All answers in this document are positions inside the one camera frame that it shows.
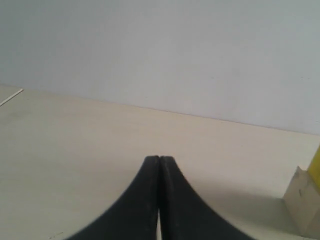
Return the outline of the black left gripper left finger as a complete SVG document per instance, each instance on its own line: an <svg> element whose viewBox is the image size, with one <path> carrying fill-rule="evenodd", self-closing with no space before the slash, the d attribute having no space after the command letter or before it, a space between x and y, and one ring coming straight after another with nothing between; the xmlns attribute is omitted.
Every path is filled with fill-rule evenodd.
<svg viewBox="0 0 320 240"><path fill-rule="evenodd" d="M157 239L159 172L160 157L147 156L137 175L117 201L69 239Z"/></svg>

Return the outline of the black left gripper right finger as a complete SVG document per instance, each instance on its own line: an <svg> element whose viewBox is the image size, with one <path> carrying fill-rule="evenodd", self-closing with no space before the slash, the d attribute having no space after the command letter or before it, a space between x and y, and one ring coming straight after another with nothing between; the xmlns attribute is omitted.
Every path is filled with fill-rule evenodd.
<svg viewBox="0 0 320 240"><path fill-rule="evenodd" d="M203 201L171 156L160 157L158 209L163 240L252 239Z"/></svg>

